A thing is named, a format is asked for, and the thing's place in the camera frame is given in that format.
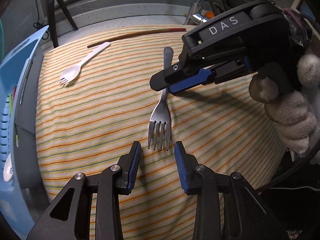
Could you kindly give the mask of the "white gloved right hand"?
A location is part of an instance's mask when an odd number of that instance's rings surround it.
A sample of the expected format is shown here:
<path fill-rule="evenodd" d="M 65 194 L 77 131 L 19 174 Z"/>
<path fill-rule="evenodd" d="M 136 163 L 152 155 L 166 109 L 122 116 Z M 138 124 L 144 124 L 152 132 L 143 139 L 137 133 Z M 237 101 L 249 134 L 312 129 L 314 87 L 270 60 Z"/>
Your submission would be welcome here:
<path fill-rule="evenodd" d="M 268 77 L 254 75 L 249 94 L 264 104 L 267 117 L 276 123 L 283 143 L 301 157 L 319 140 L 319 57 L 305 54 L 297 65 L 302 90 L 279 95 L 278 85 Z"/>

